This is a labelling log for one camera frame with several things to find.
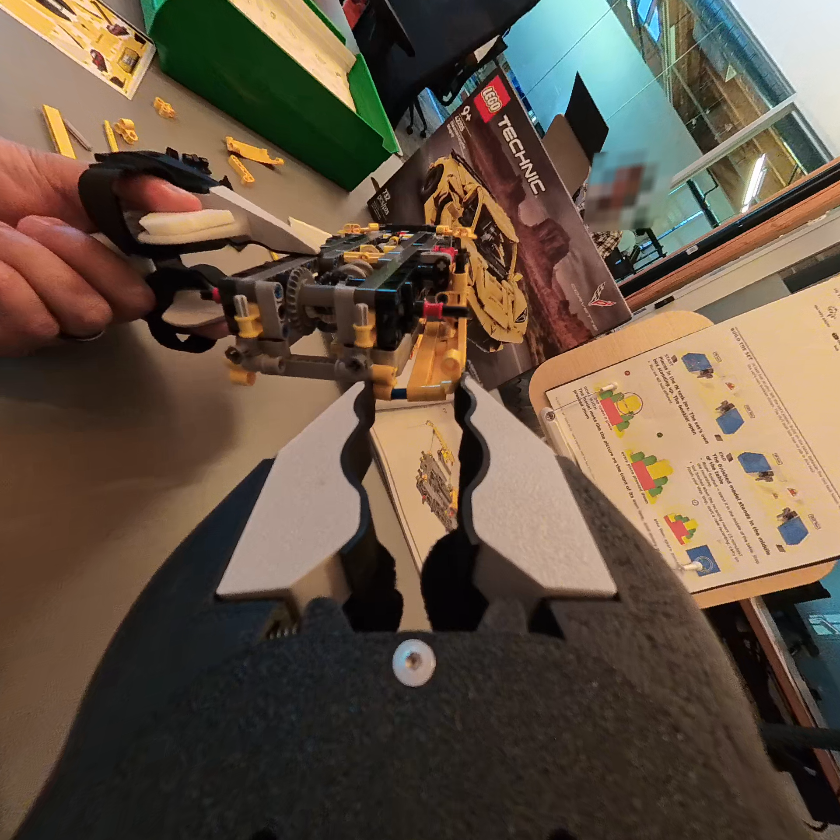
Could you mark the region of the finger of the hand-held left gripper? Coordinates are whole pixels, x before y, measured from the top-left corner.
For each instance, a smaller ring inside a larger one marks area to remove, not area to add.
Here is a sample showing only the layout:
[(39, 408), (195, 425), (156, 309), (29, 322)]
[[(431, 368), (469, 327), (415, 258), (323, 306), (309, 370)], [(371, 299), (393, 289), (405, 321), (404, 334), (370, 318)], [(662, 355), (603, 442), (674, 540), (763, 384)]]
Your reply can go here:
[(228, 212), (233, 217), (232, 222), (213, 228), (209, 239), (260, 245), (278, 254), (311, 256), (316, 255), (332, 236), (330, 232), (294, 217), (283, 222), (225, 186), (210, 189), (208, 208)]
[(161, 319), (176, 330), (228, 330), (222, 304), (197, 289), (176, 291)]

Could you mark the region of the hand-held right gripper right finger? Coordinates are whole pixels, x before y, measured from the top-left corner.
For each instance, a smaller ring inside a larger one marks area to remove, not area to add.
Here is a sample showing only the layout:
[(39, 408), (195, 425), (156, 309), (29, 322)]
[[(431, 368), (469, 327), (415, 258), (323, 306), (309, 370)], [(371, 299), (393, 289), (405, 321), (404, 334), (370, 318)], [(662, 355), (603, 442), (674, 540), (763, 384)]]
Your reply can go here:
[(476, 381), (455, 391), (458, 500), (455, 530), (422, 570), (435, 632), (474, 632), (500, 603), (534, 634), (561, 634), (558, 601), (610, 601), (616, 584), (571, 484), (552, 451)]

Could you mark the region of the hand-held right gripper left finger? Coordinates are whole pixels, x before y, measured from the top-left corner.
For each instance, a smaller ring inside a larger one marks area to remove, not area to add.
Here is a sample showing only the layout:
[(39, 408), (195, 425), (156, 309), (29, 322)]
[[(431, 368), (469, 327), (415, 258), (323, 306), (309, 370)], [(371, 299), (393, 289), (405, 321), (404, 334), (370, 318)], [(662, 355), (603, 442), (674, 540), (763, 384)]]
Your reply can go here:
[(278, 452), (217, 586), (221, 600), (280, 600), (302, 616), (329, 598), (353, 629), (399, 628), (396, 562), (363, 486), (374, 420), (372, 385), (354, 384)]

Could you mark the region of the instruction booklet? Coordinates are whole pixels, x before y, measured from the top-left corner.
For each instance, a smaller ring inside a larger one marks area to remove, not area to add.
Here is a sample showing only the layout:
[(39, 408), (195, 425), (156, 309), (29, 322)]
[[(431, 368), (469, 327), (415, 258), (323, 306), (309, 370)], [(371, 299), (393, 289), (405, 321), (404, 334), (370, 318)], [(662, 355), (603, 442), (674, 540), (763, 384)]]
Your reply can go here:
[(371, 430), (377, 464), (418, 572), (438, 540), (457, 529), (459, 445), (454, 398), (385, 406)]

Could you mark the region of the yellow black brick car model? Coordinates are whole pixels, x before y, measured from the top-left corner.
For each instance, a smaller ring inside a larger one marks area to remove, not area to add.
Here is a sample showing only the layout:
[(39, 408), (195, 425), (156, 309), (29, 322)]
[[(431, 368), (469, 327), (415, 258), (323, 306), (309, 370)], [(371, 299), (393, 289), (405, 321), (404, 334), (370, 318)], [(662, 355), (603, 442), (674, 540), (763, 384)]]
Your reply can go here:
[(372, 385), (391, 402), (426, 320), (468, 318), (462, 227), (347, 225), (316, 255), (286, 255), (213, 290), (233, 337), (228, 375)]

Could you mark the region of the yellow curved brick fender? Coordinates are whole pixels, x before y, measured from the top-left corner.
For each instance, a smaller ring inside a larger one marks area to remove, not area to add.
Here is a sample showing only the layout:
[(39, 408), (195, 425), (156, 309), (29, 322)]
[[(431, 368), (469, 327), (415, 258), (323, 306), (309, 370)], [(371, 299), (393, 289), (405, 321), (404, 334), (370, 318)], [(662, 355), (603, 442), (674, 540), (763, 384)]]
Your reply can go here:
[(407, 382), (391, 391), (393, 402), (439, 403), (454, 392), (467, 365), (468, 320), (426, 320)]

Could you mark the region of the person's left hand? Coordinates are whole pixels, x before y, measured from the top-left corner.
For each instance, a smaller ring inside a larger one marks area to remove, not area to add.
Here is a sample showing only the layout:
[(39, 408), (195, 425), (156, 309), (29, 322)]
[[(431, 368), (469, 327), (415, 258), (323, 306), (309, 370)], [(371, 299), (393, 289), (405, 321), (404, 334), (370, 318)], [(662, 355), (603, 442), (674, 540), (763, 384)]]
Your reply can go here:
[(93, 237), (78, 195), (86, 166), (1, 140), (1, 356), (90, 340), (143, 319), (154, 294), (133, 266)]

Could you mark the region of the yellow black brick pieces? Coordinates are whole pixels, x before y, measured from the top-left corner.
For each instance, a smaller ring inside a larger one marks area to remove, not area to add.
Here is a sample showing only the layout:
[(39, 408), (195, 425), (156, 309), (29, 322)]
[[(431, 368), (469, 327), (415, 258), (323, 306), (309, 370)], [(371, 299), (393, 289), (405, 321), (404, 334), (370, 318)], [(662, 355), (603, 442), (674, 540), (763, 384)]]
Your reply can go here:
[[(40, 110), (54, 152), (73, 161), (77, 159), (78, 150), (89, 154), (94, 152), (92, 143), (57, 108), (42, 104)], [(141, 152), (137, 126), (131, 119), (103, 120), (101, 131), (110, 153)], [(261, 165), (272, 171), (285, 165), (282, 158), (269, 152), (267, 148), (236, 140), (232, 136), (224, 137), (224, 152), (228, 164), (243, 186), (250, 186), (256, 181), (247, 166), (248, 163)], [(177, 162), (199, 174), (213, 176), (209, 160), (200, 154), (182, 153), (172, 146), (167, 146), (162, 154), (158, 155), (163, 156), (167, 162)]]

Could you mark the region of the green storage bin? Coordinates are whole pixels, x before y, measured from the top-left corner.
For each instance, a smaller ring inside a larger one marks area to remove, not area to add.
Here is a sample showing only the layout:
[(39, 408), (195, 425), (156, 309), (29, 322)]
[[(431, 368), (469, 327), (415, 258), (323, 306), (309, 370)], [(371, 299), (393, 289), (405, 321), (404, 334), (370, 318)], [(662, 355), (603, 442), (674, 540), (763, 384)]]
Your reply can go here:
[[(342, 42), (342, 33), (307, 2)], [(142, 1), (163, 72), (331, 182), (352, 191), (399, 143), (361, 54), (351, 111), (229, 1)]]

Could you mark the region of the yellow printed leaflet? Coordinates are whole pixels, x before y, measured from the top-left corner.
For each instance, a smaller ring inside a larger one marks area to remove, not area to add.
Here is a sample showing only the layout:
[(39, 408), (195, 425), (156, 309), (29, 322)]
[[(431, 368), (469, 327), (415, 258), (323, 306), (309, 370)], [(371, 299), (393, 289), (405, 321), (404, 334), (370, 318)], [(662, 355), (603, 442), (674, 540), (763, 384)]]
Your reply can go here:
[(2, 1), (16, 20), (110, 89), (133, 99), (155, 55), (153, 41), (99, 1)]

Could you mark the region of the white printed paper stack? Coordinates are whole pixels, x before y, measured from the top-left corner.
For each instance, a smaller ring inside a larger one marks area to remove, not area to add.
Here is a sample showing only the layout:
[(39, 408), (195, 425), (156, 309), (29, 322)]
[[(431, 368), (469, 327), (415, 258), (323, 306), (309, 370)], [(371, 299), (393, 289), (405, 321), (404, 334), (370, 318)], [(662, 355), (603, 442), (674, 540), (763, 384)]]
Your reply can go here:
[(356, 112), (349, 74), (356, 58), (303, 1), (232, 1), (251, 24), (336, 98)]

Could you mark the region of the printed instruction sheet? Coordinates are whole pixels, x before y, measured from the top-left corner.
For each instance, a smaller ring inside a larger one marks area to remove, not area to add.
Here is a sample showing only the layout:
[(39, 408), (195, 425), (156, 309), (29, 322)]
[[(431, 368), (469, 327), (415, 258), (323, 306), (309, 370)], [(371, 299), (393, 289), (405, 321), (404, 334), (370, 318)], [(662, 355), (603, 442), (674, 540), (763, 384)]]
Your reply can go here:
[(838, 278), (547, 392), (691, 593), (838, 558)]

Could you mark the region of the black high-back office chair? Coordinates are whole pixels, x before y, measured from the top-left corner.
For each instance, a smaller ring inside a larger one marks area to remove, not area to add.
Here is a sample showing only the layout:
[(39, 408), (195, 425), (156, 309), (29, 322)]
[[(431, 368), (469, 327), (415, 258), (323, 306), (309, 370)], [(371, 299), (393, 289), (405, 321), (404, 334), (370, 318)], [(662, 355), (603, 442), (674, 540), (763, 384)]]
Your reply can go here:
[(372, 1), (352, 27), (392, 127), (426, 88), (453, 81), (536, 1)]

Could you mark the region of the black toy car box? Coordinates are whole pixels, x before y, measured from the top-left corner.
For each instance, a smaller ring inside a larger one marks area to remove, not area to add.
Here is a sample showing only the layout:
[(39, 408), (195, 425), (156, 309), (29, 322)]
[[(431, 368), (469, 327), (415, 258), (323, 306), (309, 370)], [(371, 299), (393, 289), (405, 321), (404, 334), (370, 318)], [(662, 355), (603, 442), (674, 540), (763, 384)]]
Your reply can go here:
[(468, 366), (490, 390), (632, 313), (522, 103), (496, 70), (368, 202), (380, 224), (470, 228)]

